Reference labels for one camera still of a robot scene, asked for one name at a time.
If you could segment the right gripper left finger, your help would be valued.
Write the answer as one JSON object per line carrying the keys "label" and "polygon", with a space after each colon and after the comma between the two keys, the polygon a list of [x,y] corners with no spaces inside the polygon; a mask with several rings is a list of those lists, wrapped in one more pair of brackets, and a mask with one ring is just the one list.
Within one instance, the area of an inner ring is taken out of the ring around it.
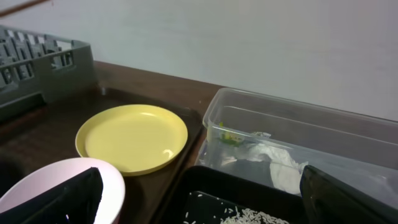
{"label": "right gripper left finger", "polygon": [[93,224],[103,193],[98,168],[89,169],[1,213],[1,224]]}

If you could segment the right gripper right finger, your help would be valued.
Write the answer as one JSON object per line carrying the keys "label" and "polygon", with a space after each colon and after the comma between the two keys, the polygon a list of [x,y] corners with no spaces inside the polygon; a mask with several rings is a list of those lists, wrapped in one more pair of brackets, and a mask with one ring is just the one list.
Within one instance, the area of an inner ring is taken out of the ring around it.
{"label": "right gripper right finger", "polygon": [[397,209],[307,165],[300,192],[310,223],[397,224]]}

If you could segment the pale pink bowl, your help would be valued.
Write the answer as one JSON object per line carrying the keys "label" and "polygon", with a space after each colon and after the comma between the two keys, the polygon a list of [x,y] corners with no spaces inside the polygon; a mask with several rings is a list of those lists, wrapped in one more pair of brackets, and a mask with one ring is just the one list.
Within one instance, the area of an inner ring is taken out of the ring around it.
{"label": "pale pink bowl", "polygon": [[1,197],[1,211],[10,210],[90,167],[99,169],[103,181],[103,193],[94,223],[117,223],[125,197],[124,179],[111,164],[89,157],[54,162],[24,177]]}

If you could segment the white tissue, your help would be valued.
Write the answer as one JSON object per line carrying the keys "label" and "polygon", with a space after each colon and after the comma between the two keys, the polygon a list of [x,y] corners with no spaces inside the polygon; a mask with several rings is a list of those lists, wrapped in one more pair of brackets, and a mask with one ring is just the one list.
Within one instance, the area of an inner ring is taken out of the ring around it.
{"label": "white tissue", "polygon": [[274,188],[290,194],[300,193],[300,180],[307,162],[297,163],[288,150],[266,144],[253,144],[249,148],[249,161],[264,161],[269,158],[271,180]]}

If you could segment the pile of rice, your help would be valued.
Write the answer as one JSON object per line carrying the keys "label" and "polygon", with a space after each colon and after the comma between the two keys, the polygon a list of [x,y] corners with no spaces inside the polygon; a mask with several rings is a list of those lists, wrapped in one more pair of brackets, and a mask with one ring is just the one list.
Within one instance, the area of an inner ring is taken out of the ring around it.
{"label": "pile of rice", "polygon": [[289,224],[273,217],[203,192],[190,192],[182,212],[185,224]]}

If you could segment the green snack wrapper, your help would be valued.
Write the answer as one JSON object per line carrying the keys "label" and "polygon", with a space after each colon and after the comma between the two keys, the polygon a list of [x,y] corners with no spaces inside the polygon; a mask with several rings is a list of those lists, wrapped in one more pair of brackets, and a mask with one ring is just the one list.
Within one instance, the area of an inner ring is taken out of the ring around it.
{"label": "green snack wrapper", "polygon": [[[260,136],[260,137],[265,137],[265,138],[271,137],[271,134],[265,133],[265,132],[259,132],[259,131],[252,132],[252,134],[256,135],[256,136]],[[235,146],[235,147],[238,147],[246,142],[245,137],[242,137],[236,133],[231,133],[228,131],[221,133],[219,140],[225,144],[228,144],[230,146]]]}

